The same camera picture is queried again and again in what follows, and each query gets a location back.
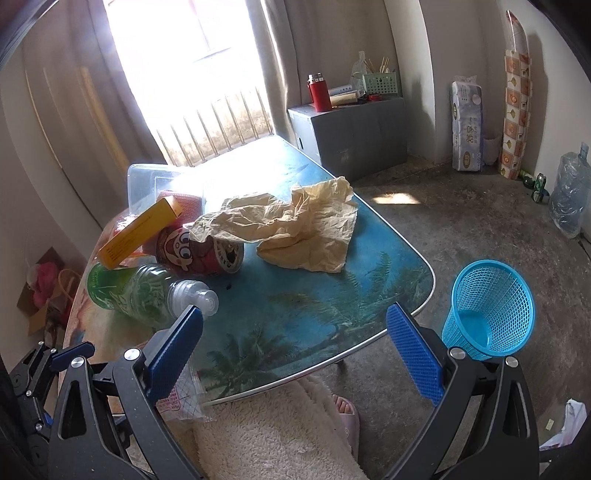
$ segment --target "gray cabinet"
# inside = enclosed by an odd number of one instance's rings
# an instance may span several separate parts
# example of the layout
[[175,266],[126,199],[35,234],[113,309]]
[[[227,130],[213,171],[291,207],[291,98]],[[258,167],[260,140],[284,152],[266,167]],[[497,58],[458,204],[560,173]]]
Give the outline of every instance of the gray cabinet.
[[325,113],[304,105],[289,114],[297,148],[336,177],[354,181],[407,159],[403,98]]

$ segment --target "table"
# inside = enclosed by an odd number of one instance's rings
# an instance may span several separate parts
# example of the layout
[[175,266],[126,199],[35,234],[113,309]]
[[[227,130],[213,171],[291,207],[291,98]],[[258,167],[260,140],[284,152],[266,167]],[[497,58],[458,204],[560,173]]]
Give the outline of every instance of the table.
[[[227,197],[268,192],[290,200],[291,186],[331,175],[282,140],[268,137],[195,167],[203,174],[206,211]],[[307,375],[369,345],[386,333],[385,312],[398,301],[413,314],[435,289],[433,269],[363,200],[345,269],[340,274],[288,270],[267,264],[246,245],[234,275],[205,279],[219,310],[205,323],[191,365],[210,404],[237,400]],[[88,340],[94,362],[119,358],[153,331],[103,310],[88,298],[86,276],[106,242],[101,235],[76,294],[64,347]]]

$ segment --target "concrete floor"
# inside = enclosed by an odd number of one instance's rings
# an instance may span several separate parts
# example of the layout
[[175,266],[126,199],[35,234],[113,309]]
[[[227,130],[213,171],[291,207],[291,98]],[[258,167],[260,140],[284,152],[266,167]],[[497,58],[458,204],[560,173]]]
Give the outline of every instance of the concrete floor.
[[[493,169],[460,174],[449,165],[433,167],[413,158],[354,186],[435,271],[435,294],[417,316],[421,325],[441,333],[453,282],[472,261],[500,260],[525,278],[534,295],[536,325],[517,357],[541,442],[560,431],[569,398],[591,406],[591,261],[576,240],[569,241],[556,229],[547,206],[530,199],[530,190]],[[373,201],[387,193],[408,193],[420,204]],[[430,415],[431,402],[418,395],[389,338],[351,355],[342,367],[322,370],[320,376],[356,404],[361,417],[359,463],[370,479],[382,478]],[[549,419],[555,421],[551,431],[545,429]],[[468,416],[466,420],[451,457],[463,446],[470,427]]]

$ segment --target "clear plastic box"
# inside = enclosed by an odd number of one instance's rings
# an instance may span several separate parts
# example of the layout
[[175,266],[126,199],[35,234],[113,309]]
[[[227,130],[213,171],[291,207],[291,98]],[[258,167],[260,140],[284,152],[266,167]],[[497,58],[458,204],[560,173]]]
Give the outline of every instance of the clear plastic box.
[[127,195],[130,214],[140,215],[145,212],[165,190],[201,198],[203,211],[203,180],[197,175],[196,168],[153,163],[137,163],[129,167]]

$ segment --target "pink slipper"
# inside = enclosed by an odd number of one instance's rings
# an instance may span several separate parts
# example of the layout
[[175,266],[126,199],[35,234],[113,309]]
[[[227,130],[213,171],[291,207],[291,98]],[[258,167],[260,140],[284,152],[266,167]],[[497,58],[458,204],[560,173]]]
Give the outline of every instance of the pink slipper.
[[337,406],[337,402],[339,399],[345,405],[348,405],[351,413],[340,413],[340,419],[345,426],[345,433],[347,434],[347,442],[351,447],[351,454],[355,461],[357,461],[359,456],[359,415],[357,414],[357,409],[355,405],[346,398],[339,397],[338,395],[333,395],[333,399],[335,400],[335,406]]

